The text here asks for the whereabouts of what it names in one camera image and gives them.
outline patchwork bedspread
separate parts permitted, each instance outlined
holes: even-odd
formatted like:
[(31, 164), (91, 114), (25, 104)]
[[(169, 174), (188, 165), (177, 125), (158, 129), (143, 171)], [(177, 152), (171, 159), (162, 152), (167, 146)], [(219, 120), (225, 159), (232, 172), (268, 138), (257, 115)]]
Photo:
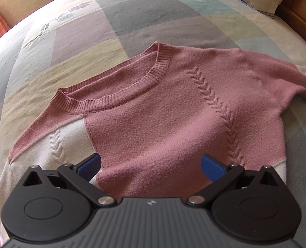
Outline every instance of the patchwork bedspread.
[[(242, 48), (306, 66), (306, 43), (240, 0), (55, 0), (0, 39), (0, 174), (15, 140), (59, 87), (96, 75), (152, 42)], [(284, 112), (287, 184), (306, 247), (306, 101)]]

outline sweater sleeve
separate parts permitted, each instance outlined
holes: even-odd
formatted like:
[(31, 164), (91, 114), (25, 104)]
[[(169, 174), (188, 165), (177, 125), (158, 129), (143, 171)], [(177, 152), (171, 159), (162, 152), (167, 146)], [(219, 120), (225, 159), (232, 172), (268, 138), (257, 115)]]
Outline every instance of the sweater sleeve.
[(306, 99), (306, 67), (266, 54), (242, 52), (250, 69), (259, 77), (277, 106), (286, 109), (296, 94), (301, 94)]

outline white logo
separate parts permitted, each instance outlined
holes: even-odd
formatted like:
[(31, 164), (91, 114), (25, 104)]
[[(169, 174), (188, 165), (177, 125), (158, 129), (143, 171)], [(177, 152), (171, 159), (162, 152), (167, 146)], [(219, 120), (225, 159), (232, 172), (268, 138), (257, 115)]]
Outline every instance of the white logo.
[(154, 204), (156, 204), (155, 200), (150, 200), (147, 202), (148, 205), (153, 206)]

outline pink sweater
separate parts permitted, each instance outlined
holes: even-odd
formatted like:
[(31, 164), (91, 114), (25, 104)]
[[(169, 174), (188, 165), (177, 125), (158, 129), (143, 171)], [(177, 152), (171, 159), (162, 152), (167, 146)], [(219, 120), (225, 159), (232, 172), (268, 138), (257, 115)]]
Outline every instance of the pink sweater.
[[(306, 98), (306, 75), (288, 62), (155, 42), (57, 90), (9, 154), (0, 209), (29, 165), (56, 169), (94, 152), (102, 169), (91, 182), (117, 199), (192, 195), (209, 183), (200, 170), (205, 153), (251, 170), (273, 165), (285, 180), (280, 114), (297, 93)], [(7, 239), (1, 223), (0, 239)]]

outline bedsheet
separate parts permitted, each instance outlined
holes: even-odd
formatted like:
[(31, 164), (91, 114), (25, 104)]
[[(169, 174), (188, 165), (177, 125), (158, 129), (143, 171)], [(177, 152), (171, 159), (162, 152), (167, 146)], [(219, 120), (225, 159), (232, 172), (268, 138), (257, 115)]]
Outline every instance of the bedsheet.
[[(306, 42), (240, 0), (55, 0), (0, 39), (0, 174), (15, 140), (59, 87), (96, 75), (152, 42), (242, 48), (306, 66)], [(306, 101), (283, 113), (287, 185), (306, 247)]]

